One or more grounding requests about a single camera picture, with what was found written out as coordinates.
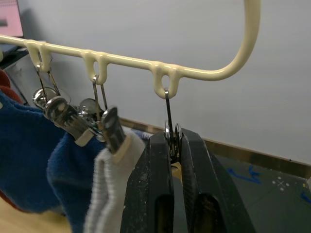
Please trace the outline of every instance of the ribbed white fabric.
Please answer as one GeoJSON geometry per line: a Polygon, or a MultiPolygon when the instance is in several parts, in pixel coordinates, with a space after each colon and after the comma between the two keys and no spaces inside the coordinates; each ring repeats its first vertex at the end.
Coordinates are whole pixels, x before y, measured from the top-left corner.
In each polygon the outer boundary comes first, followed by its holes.
{"type": "Polygon", "coordinates": [[[106,148],[96,157],[84,233],[120,232],[127,181],[144,148],[134,132],[127,132],[116,154],[106,148]]]}

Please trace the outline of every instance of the hanger hook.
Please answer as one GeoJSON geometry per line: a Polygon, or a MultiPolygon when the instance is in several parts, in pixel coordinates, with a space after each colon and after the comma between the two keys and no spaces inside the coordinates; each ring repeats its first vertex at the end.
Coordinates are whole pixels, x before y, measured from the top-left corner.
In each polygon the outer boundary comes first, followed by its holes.
{"type": "Polygon", "coordinates": [[[171,153],[172,153],[172,156],[174,156],[175,148],[174,148],[173,124],[172,124],[169,91],[167,88],[164,89],[164,93],[165,93],[166,109],[167,109],[167,116],[168,116],[168,125],[166,124],[166,129],[165,129],[166,132],[165,133],[166,133],[166,136],[169,136],[171,153]]]}
{"type": "Polygon", "coordinates": [[[101,115],[99,113],[99,102],[98,102],[98,94],[97,94],[97,88],[96,88],[96,80],[98,78],[98,75],[95,75],[92,81],[93,84],[93,90],[94,90],[94,96],[95,96],[95,104],[96,104],[96,121],[98,125],[98,129],[102,130],[102,124],[101,124],[101,115]]]}
{"type": "Polygon", "coordinates": [[[103,95],[103,100],[104,100],[104,105],[105,105],[105,111],[106,111],[108,107],[107,107],[107,100],[106,100],[106,95],[105,95],[105,90],[104,90],[104,84],[101,85],[101,90],[102,90],[102,95],[103,95]]]}
{"type": "Polygon", "coordinates": [[[39,80],[40,80],[40,83],[41,83],[41,87],[42,87],[42,90],[43,90],[43,95],[44,95],[44,98],[45,98],[45,101],[47,102],[48,101],[48,96],[47,96],[47,91],[45,89],[45,86],[43,84],[43,80],[42,80],[42,77],[40,75],[40,68],[41,68],[42,64],[38,64],[35,66],[35,71],[37,72],[37,75],[39,77],[39,80]]]}
{"type": "Polygon", "coordinates": [[[54,88],[55,88],[55,91],[56,91],[57,94],[60,96],[60,92],[59,92],[59,90],[58,90],[58,88],[57,88],[56,82],[55,82],[54,77],[53,77],[53,75],[52,75],[52,69],[51,69],[51,68],[50,68],[50,70],[48,71],[48,75],[49,75],[49,78],[50,78],[51,81],[52,81],[52,84],[53,84],[53,86],[54,86],[54,88]]]}

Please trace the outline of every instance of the red fabric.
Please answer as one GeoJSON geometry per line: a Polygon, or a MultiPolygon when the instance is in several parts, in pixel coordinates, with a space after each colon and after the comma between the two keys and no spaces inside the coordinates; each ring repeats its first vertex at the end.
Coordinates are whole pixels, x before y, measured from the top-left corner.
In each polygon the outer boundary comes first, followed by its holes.
{"type": "MultiPolygon", "coordinates": [[[[21,101],[20,97],[10,88],[11,84],[10,84],[10,80],[9,77],[6,75],[6,73],[0,69],[0,90],[9,98],[15,100],[16,102],[23,104],[23,102],[21,101]]],[[[0,197],[5,200],[8,204],[10,204],[13,208],[22,211],[22,212],[26,212],[23,211],[21,209],[19,209],[13,202],[11,202],[11,200],[0,191],[0,197]]]]}
{"type": "Polygon", "coordinates": [[[0,86],[0,90],[10,99],[15,100],[17,103],[23,104],[18,94],[15,93],[11,88],[6,86],[0,86]]]}
{"type": "Polygon", "coordinates": [[[0,86],[7,86],[11,88],[9,77],[2,69],[0,69],[0,86]]]}
{"type": "Polygon", "coordinates": [[[11,89],[9,77],[2,69],[0,69],[0,90],[7,97],[11,98],[12,100],[15,100],[17,103],[23,104],[23,101],[20,99],[18,94],[16,94],[15,91],[11,89]]]}

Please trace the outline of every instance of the blue towel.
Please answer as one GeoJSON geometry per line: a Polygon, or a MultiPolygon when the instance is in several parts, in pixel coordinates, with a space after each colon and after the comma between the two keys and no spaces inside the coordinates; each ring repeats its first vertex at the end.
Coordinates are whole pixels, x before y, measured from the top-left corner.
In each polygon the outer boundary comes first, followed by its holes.
{"type": "Polygon", "coordinates": [[[63,205],[73,233],[82,233],[91,200],[94,160],[105,144],[92,138],[85,147],[66,133],[48,162],[47,177],[63,205]]]}
{"type": "Polygon", "coordinates": [[[47,177],[48,159],[64,135],[42,111],[20,105],[0,91],[0,191],[24,211],[60,205],[47,177]]]}

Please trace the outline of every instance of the cream hanger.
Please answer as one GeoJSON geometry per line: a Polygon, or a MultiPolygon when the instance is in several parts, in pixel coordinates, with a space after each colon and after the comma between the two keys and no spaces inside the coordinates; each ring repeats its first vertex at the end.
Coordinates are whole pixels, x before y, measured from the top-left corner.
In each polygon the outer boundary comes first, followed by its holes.
{"type": "MultiPolygon", "coordinates": [[[[42,58],[42,71],[50,70],[50,53],[56,52],[69,56],[82,57],[86,64],[86,69],[90,80],[92,81],[97,74],[94,71],[94,62],[98,62],[99,76],[96,84],[104,84],[107,79],[107,65],[117,64],[121,66],[134,67],[150,70],[154,75],[154,91],[165,99],[164,88],[162,86],[162,77],[167,75],[170,78],[169,98],[176,95],[179,80],[182,77],[198,79],[204,81],[217,81],[229,78],[238,72],[251,55],[259,32],[260,21],[260,0],[244,0],[245,8],[245,30],[242,45],[233,59],[226,67],[218,70],[203,70],[190,67],[183,67],[174,64],[167,64],[157,61],[148,61],[138,58],[125,57],[109,54],[106,52],[97,52],[93,50],[84,50],[60,45],[49,44],[43,41],[26,40],[10,36],[0,35],[0,43],[8,43],[17,46],[26,47],[30,58],[37,66],[41,63],[38,53],[42,58]]],[[[3,59],[0,49],[0,61],[3,59]]]]}

